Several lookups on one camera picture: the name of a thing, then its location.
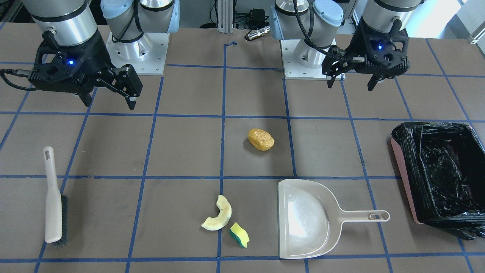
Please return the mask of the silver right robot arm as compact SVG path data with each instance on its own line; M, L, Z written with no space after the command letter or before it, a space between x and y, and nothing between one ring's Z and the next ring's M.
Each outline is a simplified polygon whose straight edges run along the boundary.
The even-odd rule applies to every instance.
M102 0L105 42L86 0L24 0L42 32L34 67L21 76L39 90L77 95L89 107L94 88L121 95L133 110L139 74L163 74L168 37L180 27L178 0Z

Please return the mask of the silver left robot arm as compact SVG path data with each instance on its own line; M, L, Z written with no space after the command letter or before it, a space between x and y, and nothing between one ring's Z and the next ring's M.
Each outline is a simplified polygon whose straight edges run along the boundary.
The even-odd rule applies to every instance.
M402 75L410 68L409 36L405 28L422 0L369 0L350 44L333 44L344 19L341 6L332 0L277 0L271 7L270 28L276 40L297 40L293 54L298 64L328 79L348 71L371 75L367 89Z

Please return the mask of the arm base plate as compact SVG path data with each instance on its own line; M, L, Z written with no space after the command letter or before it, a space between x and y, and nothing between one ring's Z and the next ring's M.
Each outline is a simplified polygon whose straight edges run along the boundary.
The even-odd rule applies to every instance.
M325 54L308 46L303 40L281 40L281 57L286 79L329 80L322 73Z
M170 34L145 33L132 43L113 43L111 37L106 47L114 66L131 64L138 75L163 75Z

